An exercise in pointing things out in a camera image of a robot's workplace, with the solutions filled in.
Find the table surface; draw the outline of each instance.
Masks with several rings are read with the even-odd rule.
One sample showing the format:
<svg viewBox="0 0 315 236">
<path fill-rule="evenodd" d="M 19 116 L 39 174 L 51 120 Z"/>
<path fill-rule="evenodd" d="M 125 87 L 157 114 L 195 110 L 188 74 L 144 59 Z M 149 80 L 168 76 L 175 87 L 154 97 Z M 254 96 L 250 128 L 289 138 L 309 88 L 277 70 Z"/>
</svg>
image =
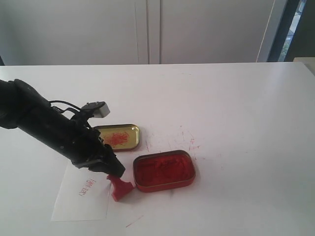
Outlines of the table surface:
<svg viewBox="0 0 315 236">
<path fill-rule="evenodd" d="M 139 148 L 118 153 L 125 180 L 139 155 L 176 149 L 197 177 L 110 199 L 105 220 L 51 222 L 67 159 L 1 129 L 3 235 L 315 235 L 315 77 L 302 63 L 0 67 L 15 78 L 49 100 L 106 101 L 91 125 L 137 124 Z"/>
</svg>

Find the tin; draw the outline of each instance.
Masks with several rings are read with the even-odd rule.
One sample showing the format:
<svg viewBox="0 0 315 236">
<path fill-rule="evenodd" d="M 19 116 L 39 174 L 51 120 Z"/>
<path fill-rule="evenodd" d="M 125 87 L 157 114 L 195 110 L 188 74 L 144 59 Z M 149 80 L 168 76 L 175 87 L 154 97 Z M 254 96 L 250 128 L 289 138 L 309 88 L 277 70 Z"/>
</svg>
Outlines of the tin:
<svg viewBox="0 0 315 236">
<path fill-rule="evenodd" d="M 155 192 L 192 184 L 196 171 L 190 155 L 176 150 L 137 157 L 133 175 L 140 191 Z"/>
<path fill-rule="evenodd" d="M 109 144 L 114 151 L 131 150 L 140 142 L 140 129 L 135 124 L 115 124 L 97 126 L 100 137 L 105 144 Z"/>
</svg>

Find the robotic arm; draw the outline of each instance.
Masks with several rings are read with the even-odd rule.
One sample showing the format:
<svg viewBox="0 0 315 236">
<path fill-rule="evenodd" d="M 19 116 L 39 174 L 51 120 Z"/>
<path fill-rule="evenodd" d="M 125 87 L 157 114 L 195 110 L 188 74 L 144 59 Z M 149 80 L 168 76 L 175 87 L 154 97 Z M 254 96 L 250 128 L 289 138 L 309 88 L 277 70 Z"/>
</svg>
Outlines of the robotic arm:
<svg viewBox="0 0 315 236">
<path fill-rule="evenodd" d="M 64 103 L 71 107 L 62 110 L 52 103 Z M 75 115 L 68 119 L 62 113 Z M 113 149 L 103 144 L 100 132 L 93 129 L 88 119 L 109 114 L 105 102 L 88 103 L 78 108 L 64 101 L 47 101 L 33 87 L 21 80 L 0 80 L 0 126 L 6 129 L 20 128 L 43 142 L 78 168 L 104 172 L 121 177 L 124 166 L 116 158 Z"/>
</svg>

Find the white paper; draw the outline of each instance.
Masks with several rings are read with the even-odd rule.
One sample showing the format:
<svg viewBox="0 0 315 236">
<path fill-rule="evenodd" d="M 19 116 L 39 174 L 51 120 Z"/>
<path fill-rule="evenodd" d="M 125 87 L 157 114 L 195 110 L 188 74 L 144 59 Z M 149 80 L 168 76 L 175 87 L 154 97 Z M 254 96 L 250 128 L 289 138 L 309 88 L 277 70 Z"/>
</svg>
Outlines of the white paper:
<svg viewBox="0 0 315 236">
<path fill-rule="evenodd" d="M 110 191 L 106 178 L 105 173 L 78 169 L 68 163 L 51 221 L 105 219 Z"/>
</svg>

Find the cabinet door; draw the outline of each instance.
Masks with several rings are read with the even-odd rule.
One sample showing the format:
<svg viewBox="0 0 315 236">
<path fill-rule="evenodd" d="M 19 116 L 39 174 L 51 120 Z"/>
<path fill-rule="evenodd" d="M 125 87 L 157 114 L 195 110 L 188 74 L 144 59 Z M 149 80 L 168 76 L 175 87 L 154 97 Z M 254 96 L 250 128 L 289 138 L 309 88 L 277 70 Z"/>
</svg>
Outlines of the cabinet door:
<svg viewBox="0 0 315 236">
<path fill-rule="evenodd" d="M 4 63 L 148 63 L 146 0 L 10 0 L 1 12 L 5 35 L 15 40 L 0 45 L 16 57 L 6 50 Z"/>
<path fill-rule="evenodd" d="M 150 0 L 149 5 L 150 51 L 160 52 L 158 59 L 150 54 L 150 62 L 255 62 L 260 50 L 271 47 L 285 1 Z M 155 9 L 160 18 L 151 19 Z M 278 17 L 271 18 L 272 12 Z M 152 35 L 154 22 L 160 22 L 158 41 Z M 267 30 L 268 23 L 272 30 Z"/>
</svg>

